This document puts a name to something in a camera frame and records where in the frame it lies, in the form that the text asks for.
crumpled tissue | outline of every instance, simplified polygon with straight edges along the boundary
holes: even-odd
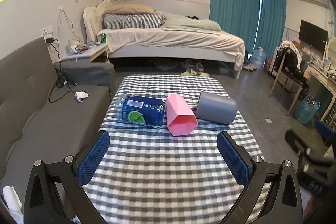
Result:
[[[83,99],[83,98],[87,98],[87,97],[89,97],[88,94],[87,94],[85,91],[77,91],[77,92],[75,93],[75,96],[77,97],[77,100],[78,100],[79,102],[82,102],[82,99]]]

sofa armrest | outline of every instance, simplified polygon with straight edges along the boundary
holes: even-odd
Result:
[[[60,64],[55,63],[54,66],[56,71],[60,73]],[[113,64],[63,61],[62,68],[66,76],[78,85],[102,85],[108,87],[110,100],[112,101],[116,92]]]

television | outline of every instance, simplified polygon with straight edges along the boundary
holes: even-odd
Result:
[[[328,41],[328,32],[314,24],[301,20],[299,39],[323,54],[326,41]]]

sofa cushion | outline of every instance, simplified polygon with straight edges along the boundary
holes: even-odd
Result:
[[[0,60],[0,179],[30,119],[44,106],[57,74],[43,38]]]
[[[54,67],[59,74],[64,72],[78,85],[107,86],[111,100],[116,93],[114,66],[111,63],[62,61],[62,71],[60,63],[54,63]]]
[[[35,160],[48,164],[75,155],[90,139],[92,132],[100,128],[110,104],[109,89],[78,85],[72,90],[86,91],[89,97],[80,103],[70,92],[55,103],[47,102],[30,121],[8,160],[0,189],[13,185],[22,203]],[[51,101],[67,91],[67,86],[57,90]]]

wooden chair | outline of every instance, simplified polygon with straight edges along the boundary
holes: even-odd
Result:
[[[289,110],[288,110],[288,112],[287,112],[287,115],[289,115],[289,114],[291,113],[291,111],[292,111],[292,109],[293,109],[293,107],[294,107],[294,105],[295,105],[297,99],[299,98],[299,94],[300,94],[301,90],[303,89],[303,86],[302,86],[303,83],[302,83],[299,79],[294,78],[293,75],[292,75],[291,73],[289,73],[288,71],[286,71],[285,69],[282,68],[283,65],[284,65],[284,62],[285,62],[285,56],[286,56],[286,54],[290,54],[290,53],[291,53],[291,50],[287,50],[287,51],[285,52],[285,54],[283,55],[283,58],[282,58],[282,60],[281,60],[280,67],[279,67],[279,70],[278,70],[278,73],[277,73],[277,75],[276,75],[276,77],[275,77],[273,86],[272,86],[271,91],[270,91],[269,96],[268,96],[268,97],[271,96],[272,91],[273,91],[273,89],[274,89],[276,83],[278,82],[278,79],[279,79],[280,74],[284,74],[285,77],[286,77],[286,80],[285,80],[285,83],[283,84],[283,88],[282,88],[282,90],[281,90],[281,92],[280,92],[280,95],[281,95],[281,93],[283,92],[283,90],[285,89],[286,84],[287,84],[287,82],[288,82],[288,79],[291,79],[291,80],[293,80],[295,83],[297,83],[297,84],[299,85],[299,89],[297,90],[297,93],[295,94],[294,100],[293,100],[293,102],[292,102],[291,107],[289,108]]]

